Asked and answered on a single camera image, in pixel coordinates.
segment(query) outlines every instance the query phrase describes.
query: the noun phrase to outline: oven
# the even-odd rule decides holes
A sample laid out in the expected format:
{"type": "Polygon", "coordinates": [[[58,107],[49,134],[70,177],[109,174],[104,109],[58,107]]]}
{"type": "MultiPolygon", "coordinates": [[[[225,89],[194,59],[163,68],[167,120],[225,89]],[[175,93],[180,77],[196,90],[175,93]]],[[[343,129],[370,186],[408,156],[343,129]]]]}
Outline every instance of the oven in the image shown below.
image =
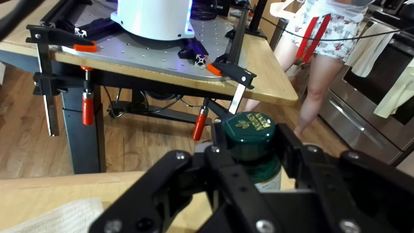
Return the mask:
{"type": "Polygon", "coordinates": [[[413,152],[414,98],[387,120],[374,111],[414,59],[414,36],[395,36],[366,78],[344,68],[334,81],[321,118],[352,148],[387,165],[413,152]]]}

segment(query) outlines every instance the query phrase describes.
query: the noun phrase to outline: wooden floor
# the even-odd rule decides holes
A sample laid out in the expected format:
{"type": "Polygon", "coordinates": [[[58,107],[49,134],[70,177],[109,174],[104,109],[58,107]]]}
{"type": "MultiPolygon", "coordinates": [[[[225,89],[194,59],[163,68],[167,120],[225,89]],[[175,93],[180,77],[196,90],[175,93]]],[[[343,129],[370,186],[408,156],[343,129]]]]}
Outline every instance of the wooden floor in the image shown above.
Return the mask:
{"type": "MultiPolygon", "coordinates": [[[[61,137],[47,134],[43,100],[32,94],[30,74],[8,68],[0,87],[0,179],[27,177],[71,175],[64,121],[60,117],[61,137]]],[[[108,98],[102,93],[104,108],[108,98]]],[[[199,105],[198,99],[185,99],[189,105],[199,105]]],[[[174,109],[198,113],[177,103],[174,109]]],[[[298,107],[281,108],[260,105],[259,112],[271,116],[277,124],[293,127],[298,120],[298,107]]],[[[111,120],[105,115],[105,147],[108,173],[148,170],[159,157],[172,149],[193,152],[192,125],[137,116],[111,120]]],[[[208,131],[202,142],[208,140],[208,131]]],[[[316,121],[304,134],[304,142],[321,146],[329,155],[338,156],[346,147],[321,122],[316,121]]]]}

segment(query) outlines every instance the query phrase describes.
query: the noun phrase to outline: person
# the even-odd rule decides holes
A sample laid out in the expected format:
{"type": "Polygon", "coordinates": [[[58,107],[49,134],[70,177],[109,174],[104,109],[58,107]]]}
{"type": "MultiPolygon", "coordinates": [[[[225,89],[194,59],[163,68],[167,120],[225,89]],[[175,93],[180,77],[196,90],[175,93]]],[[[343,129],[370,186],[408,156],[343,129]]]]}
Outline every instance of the person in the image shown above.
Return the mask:
{"type": "MultiPolygon", "coordinates": [[[[294,134],[303,131],[317,118],[324,98],[344,61],[352,52],[371,0],[305,0],[274,50],[281,68],[287,72],[295,63],[311,63],[307,98],[299,113],[294,134]]],[[[245,112],[252,112],[259,102],[247,100],[245,112]]]]}

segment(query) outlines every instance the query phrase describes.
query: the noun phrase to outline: patterned shorts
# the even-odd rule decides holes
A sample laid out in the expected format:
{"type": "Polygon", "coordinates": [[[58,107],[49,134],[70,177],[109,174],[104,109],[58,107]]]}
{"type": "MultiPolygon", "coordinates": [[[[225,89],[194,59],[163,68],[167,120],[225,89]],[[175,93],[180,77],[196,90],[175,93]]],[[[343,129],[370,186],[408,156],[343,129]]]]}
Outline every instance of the patterned shorts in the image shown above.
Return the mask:
{"type": "MultiPolygon", "coordinates": [[[[296,17],[291,20],[286,28],[286,32],[296,34],[299,37],[291,36],[289,33],[285,33],[285,36],[289,37],[294,42],[294,45],[299,47],[302,43],[302,37],[304,37],[311,21],[312,17],[309,17],[309,11],[307,8],[300,10],[296,14],[296,17]]],[[[318,33],[322,21],[324,17],[320,17],[311,38],[315,38],[315,36],[318,33]]],[[[346,61],[353,47],[356,46],[356,41],[324,42],[324,39],[335,41],[355,38],[359,30],[359,25],[360,23],[348,21],[342,16],[331,15],[331,21],[329,23],[321,42],[316,47],[315,54],[346,61]]]]}

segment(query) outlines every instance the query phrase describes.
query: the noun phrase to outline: wooden tabletop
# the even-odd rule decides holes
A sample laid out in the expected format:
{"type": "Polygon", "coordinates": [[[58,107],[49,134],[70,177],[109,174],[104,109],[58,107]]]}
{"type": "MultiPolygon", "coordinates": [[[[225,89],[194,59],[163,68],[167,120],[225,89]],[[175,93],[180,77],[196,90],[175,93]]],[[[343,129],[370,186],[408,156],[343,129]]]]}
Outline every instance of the wooden tabletop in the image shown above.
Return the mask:
{"type": "MultiPolygon", "coordinates": [[[[1,4],[0,19],[13,8],[18,0],[12,0],[1,4]]],[[[36,51],[32,45],[27,45],[25,41],[29,37],[26,30],[27,25],[38,25],[40,19],[52,10],[57,0],[45,0],[34,14],[23,20],[13,33],[0,42],[0,51],[12,54],[20,54],[26,56],[36,56],[36,51]]],[[[254,90],[249,90],[245,98],[255,99],[263,103],[272,103],[278,105],[290,105],[298,100],[298,95],[286,78],[283,71],[280,68],[273,51],[268,42],[261,38],[246,36],[243,42],[242,54],[247,58],[247,71],[255,73],[258,77],[254,81],[254,90]]],[[[159,72],[152,72],[127,65],[109,64],[92,59],[80,59],[67,54],[52,55],[54,60],[65,64],[87,67],[118,74],[145,78],[149,81],[157,81],[163,83],[177,85],[189,89],[197,89],[203,91],[214,91],[218,94],[234,95],[237,83],[232,81],[208,82],[197,81],[159,72]]]]}
{"type": "MultiPolygon", "coordinates": [[[[73,201],[100,199],[108,208],[142,174],[118,173],[0,181],[0,232],[73,201]]],[[[282,190],[291,188],[291,182],[282,175],[282,190]]],[[[206,195],[197,195],[176,218],[170,232],[194,232],[208,217],[211,217],[211,210],[206,195]]]]}

